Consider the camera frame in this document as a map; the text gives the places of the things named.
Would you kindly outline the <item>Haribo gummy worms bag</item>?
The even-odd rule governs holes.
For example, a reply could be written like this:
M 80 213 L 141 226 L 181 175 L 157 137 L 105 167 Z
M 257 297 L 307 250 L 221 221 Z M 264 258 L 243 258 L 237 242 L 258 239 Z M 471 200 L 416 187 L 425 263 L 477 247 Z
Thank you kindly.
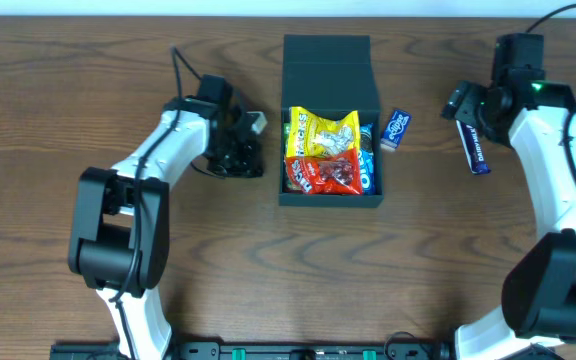
M 289 143 L 289 135 L 290 135 L 291 124 L 289 122 L 285 122 L 283 124 L 283 141 L 284 141 L 284 153 L 288 150 L 288 143 Z M 301 193 L 301 188 L 295 184 L 288 175 L 287 170 L 284 170 L 284 187 L 285 192 L 291 193 Z

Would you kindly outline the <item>yellow Hacks candy bag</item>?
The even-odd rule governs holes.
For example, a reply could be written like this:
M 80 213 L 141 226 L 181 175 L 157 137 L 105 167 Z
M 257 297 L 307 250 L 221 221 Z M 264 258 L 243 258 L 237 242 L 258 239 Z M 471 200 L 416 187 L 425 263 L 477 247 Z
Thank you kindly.
M 329 157 L 360 146 L 359 113 L 330 120 L 303 107 L 291 107 L 287 157 Z

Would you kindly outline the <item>purple Dairy Milk bar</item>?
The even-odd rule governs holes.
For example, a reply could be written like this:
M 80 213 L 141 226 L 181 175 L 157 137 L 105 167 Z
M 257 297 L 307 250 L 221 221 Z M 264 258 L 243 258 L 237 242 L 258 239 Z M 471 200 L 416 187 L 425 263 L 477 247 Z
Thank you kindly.
M 468 166 L 472 174 L 485 175 L 491 172 L 485 161 L 477 130 L 463 122 L 456 122 Z

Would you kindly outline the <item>dark green box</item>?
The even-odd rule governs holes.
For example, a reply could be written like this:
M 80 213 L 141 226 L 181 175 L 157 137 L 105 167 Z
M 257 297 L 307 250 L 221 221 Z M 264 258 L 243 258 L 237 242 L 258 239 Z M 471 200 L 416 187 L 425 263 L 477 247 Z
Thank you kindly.
M 379 145 L 381 104 L 371 62 L 368 35 L 286 34 L 283 42 L 280 121 L 289 108 L 302 106 L 331 120 L 356 110 L 360 123 L 372 126 L 373 195 L 302 195 L 286 187 L 285 144 L 279 156 L 278 202 L 281 206 L 376 208 L 384 200 L 382 151 Z

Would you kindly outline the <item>red Hacks candy bag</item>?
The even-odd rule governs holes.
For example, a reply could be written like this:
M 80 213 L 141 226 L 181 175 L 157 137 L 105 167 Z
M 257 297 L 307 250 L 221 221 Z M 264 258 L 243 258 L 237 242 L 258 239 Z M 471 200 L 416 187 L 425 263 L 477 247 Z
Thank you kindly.
M 286 157 L 287 176 L 307 195 L 362 195 L 356 149 L 329 157 Z

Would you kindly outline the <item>blue Eclipse mints box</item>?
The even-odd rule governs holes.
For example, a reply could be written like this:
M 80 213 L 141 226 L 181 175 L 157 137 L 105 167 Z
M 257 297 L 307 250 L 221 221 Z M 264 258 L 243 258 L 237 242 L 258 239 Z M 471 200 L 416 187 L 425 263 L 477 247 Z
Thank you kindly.
M 381 148 L 389 152 L 396 151 L 401 145 L 411 120 L 412 116 L 408 112 L 395 109 L 382 133 Z

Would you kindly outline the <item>blue Oreo cookie pack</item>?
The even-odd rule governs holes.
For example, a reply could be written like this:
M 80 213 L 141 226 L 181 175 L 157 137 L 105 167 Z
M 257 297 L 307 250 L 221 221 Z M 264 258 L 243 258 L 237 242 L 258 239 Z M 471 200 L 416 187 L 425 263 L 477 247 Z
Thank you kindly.
M 360 126 L 361 140 L 358 159 L 364 195 L 374 195 L 376 193 L 372 130 L 372 123 Z

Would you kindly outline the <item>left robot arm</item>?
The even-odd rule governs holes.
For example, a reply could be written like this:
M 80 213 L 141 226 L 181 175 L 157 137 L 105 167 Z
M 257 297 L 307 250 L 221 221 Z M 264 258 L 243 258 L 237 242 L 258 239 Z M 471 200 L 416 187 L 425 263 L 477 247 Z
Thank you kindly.
M 224 78 L 203 75 L 196 94 L 166 104 L 153 132 L 109 169 L 78 180 L 67 263 L 96 291 L 119 335 L 107 345 L 56 345 L 53 359 L 170 359 L 173 329 L 159 282 L 170 246 L 170 192 L 198 157 L 205 174 L 263 174 L 258 137 L 267 121 Z

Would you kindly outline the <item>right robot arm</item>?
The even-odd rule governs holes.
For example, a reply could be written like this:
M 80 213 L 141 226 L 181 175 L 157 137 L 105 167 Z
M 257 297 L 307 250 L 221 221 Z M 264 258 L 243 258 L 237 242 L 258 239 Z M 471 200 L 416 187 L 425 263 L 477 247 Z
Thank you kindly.
M 519 359 L 576 343 L 576 99 L 546 80 L 543 48 L 538 34 L 498 37 L 490 85 L 460 82 L 442 111 L 473 173 L 486 169 L 481 137 L 517 154 L 537 237 L 504 280 L 500 306 L 456 330 L 457 359 Z

